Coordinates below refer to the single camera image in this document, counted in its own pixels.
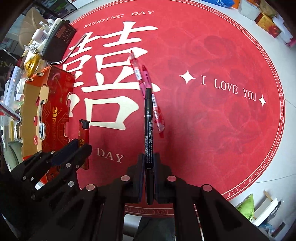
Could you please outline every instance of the metal screw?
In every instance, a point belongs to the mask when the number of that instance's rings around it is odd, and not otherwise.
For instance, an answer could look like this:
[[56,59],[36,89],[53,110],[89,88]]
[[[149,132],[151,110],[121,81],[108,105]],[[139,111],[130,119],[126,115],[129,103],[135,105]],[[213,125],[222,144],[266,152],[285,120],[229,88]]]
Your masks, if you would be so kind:
[[174,182],[174,181],[177,180],[177,178],[176,178],[175,176],[168,176],[167,180],[168,180],[169,182]]
[[95,188],[95,185],[94,184],[88,184],[85,189],[87,191],[92,191],[92,190],[94,190],[94,188]]
[[208,185],[208,184],[203,185],[202,188],[206,192],[210,192],[212,190],[212,187],[210,185]]
[[74,182],[73,182],[73,181],[69,181],[69,182],[68,182],[68,186],[69,186],[69,187],[74,186]]
[[126,182],[126,181],[128,181],[128,180],[130,180],[130,179],[131,179],[131,178],[130,178],[130,176],[128,176],[128,175],[124,175],[124,176],[121,177],[121,180],[124,181],[124,182]]

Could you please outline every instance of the pink pen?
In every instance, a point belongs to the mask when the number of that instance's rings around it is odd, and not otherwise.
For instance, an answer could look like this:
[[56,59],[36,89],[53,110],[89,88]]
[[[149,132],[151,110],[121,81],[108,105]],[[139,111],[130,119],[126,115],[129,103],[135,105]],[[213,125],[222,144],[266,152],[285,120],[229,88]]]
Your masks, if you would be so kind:
[[[145,65],[142,66],[143,75],[144,75],[144,81],[146,84],[146,88],[152,89],[151,79],[148,74],[148,71],[145,67]],[[165,129],[165,120],[163,119],[163,116],[161,114],[159,106],[157,106],[156,98],[154,95],[154,92],[152,91],[152,106],[153,106],[153,112],[155,115],[155,121],[157,123],[158,132],[161,138],[164,138],[163,131]]]
[[140,90],[142,92],[143,98],[145,99],[146,88],[145,88],[145,85],[144,85],[143,80],[142,80],[142,76],[141,76],[141,71],[140,71],[140,67],[139,67],[139,64],[138,64],[138,60],[135,57],[133,51],[131,51],[130,62],[131,62],[131,66],[133,67],[133,71],[135,72],[137,81],[139,82]]

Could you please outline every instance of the floor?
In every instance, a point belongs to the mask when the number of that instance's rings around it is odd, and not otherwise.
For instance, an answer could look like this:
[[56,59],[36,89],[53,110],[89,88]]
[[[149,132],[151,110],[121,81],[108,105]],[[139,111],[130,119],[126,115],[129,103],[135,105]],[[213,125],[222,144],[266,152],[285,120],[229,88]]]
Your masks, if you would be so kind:
[[[67,16],[66,19],[73,21],[88,11],[110,2],[113,1],[76,0],[73,4],[79,9]],[[283,202],[281,207],[275,218],[270,221],[274,227],[278,227],[282,221],[285,222],[286,226],[276,237],[276,240],[281,240],[296,219],[296,46],[293,48],[287,47],[281,39],[274,39],[263,29],[258,27],[255,22],[240,15],[234,8],[227,9],[203,1],[198,2],[219,10],[246,28],[267,52],[280,77],[285,97],[286,121],[279,149],[271,164],[258,180],[230,202],[233,205],[237,205],[249,194],[253,193],[256,207],[264,199],[264,190],[266,190],[272,198],[276,197],[278,200],[281,200]],[[126,215],[125,227],[127,227],[130,232],[133,232],[136,230],[139,220],[140,217]]]

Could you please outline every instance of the lighter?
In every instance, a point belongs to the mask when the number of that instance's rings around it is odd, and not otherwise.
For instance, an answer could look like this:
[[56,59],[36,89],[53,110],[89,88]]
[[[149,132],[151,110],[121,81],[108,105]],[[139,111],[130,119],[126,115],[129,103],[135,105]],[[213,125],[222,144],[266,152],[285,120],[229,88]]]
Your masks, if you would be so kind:
[[[82,147],[84,144],[89,143],[89,124],[90,124],[90,121],[88,120],[79,120],[79,133],[78,133],[79,147]],[[85,159],[85,162],[81,167],[84,170],[88,170],[89,158]]]

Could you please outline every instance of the black pen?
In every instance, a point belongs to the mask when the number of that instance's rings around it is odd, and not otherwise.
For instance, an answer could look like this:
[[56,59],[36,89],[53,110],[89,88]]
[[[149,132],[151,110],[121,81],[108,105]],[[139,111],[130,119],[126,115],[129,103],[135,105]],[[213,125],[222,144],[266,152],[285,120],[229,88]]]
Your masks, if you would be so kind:
[[154,180],[153,180],[153,105],[152,90],[146,88],[145,97],[145,184],[146,201],[148,205],[153,203]]

